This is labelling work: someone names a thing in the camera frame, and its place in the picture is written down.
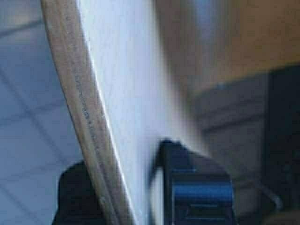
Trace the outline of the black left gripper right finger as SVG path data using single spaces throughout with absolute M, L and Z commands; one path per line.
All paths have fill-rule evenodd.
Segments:
M 233 182 L 211 157 L 162 139 L 150 170 L 151 225 L 235 225 Z

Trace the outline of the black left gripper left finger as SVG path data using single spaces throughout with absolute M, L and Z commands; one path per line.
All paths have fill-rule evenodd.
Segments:
M 80 161 L 59 178 L 54 225 L 104 225 L 105 217 L 98 203 L 84 161 Z

